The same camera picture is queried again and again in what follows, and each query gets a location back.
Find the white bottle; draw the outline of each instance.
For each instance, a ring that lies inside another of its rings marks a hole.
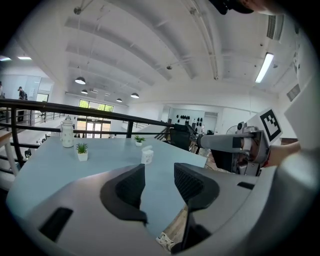
[[[151,150],[152,146],[145,146],[142,150],[141,164],[148,165],[152,162],[154,152]]]
[[[65,148],[74,146],[74,128],[72,126],[71,117],[67,116],[61,125],[61,141]]]

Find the fluorescent light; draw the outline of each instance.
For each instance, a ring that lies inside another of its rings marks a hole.
[[[8,57],[0,58],[0,62],[6,62],[6,61],[11,61],[11,59]]]
[[[256,83],[261,83],[262,79],[264,79],[268,68],[270,67],[270,64],[272,62],[272,60],[274,59],[274,55],[272,53],[266,53],[264,61],[263,61],[263,65],[261,67],[261,70],[258,74],[258,77],[256,78],[255,82]]]
[[[20,60],[31,60],[30,57],[25,57],[25,56],[23,56],[23,57],[18,57],[18,59],[20,59]]]

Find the small succulent plant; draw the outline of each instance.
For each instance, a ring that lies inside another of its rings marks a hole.
[[[146,139],[145,138],[141,138],[141,137],[139,137],[138,135],[136,135],[135,137],[134,137],[134,139],[136,140],[136,142],[145,142],[146,141]]]
[[[86,143],[78,143],[76,145],[76,150],[78,151],[78,154],[85,154],[87,153],[88,144]]]

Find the shoe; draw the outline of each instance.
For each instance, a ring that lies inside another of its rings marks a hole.
[[[170,252],[171,248],[176,244],[163,232],[155,240],[168,252]]]

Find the air vent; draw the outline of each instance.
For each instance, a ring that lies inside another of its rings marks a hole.
[[[274,39],[275,28],[276,28],[276,16],[275,15],[269,15],[268,31],[266,33],[266,36],[268,38]]]
[[[272,40],[279,41],[284,25],[284,15],[269,15],[268,16],[268,30],[266,36]]]
[[[286,95],[288,96],[289,100],[292,102],[299,93],[300,93],[300,87],[299,87],[299,84],[297,84]]]

